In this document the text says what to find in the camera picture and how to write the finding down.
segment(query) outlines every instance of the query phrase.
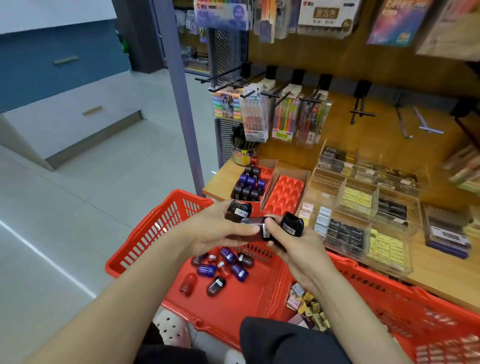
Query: pen holder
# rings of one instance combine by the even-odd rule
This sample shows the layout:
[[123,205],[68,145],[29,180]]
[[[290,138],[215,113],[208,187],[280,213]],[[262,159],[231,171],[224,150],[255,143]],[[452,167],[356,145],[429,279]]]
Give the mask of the pen holder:
[[248,166],[251,163],[254,149],[240,149],[232,147],[232,159],[239,166]]

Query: forearm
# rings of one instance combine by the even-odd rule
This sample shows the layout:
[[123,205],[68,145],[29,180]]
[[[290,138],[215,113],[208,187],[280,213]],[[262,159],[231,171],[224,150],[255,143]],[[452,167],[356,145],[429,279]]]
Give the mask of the forearm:
[[315,272],[315,297],[354,364],[411,363],[400,346],[333,265]]
[[182,230],[162,236],[27,363],[132,363],[155,312],[188,258],[185,246]]

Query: plastic basket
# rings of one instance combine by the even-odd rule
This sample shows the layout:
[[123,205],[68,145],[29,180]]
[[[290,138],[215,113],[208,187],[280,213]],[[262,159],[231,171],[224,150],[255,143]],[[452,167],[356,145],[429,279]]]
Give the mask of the plastic basket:
[[[173,191],[138,224],[126,243],[108,260],[106,272],[117,278],[158,236],[211,204],[213,201],[208,198],[182,190]],[[263,215],[259,211],[256,213],[257,216]],[[188,273],[195,272],[188,259],[162,305],[193,323],[198,331],[205,331],[225,344],[240,349],[242,320],[247,316],[278,319],[276,315],[280,314],[279,308],[285,305],[283,296],[290,289],[291,279],[286,274],[288,268],[285,263],[265,243],[249,243],[232,249],[255,259],[255,266],[249,269],[250,275],[244,283],[231,276],[223,291],[211,298],[206,295],[206,286],[211,279],[199,277],[192,295],[185,297],[179,292],[179,287]]]
[[[414,362],[480,363],[480,315],[372,272],[352,259],[328,254]],[[284,280],[295,282],[288,270],[284,274],[289,276]],[[278,299],[286,302],[288,294]],[[284,307],[278,310],[275,316],[281,321],[295,314]]]

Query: blue drawer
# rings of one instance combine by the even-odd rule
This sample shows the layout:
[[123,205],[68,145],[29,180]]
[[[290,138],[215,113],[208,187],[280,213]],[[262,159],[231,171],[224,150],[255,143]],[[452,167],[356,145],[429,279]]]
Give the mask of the blue drawer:
[[0,112],[130,69],[112,20],[3,34]]

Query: pant leg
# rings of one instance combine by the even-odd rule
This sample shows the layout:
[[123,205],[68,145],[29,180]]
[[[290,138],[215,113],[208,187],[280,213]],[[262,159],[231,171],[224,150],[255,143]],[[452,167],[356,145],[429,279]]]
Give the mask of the pant leg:
[[208,364],[204,351],[165,345],[157,327],[151,323],[134,364]]
[[247,364],[351,364],[333,332],[263,318],[244,319],[240,346]]

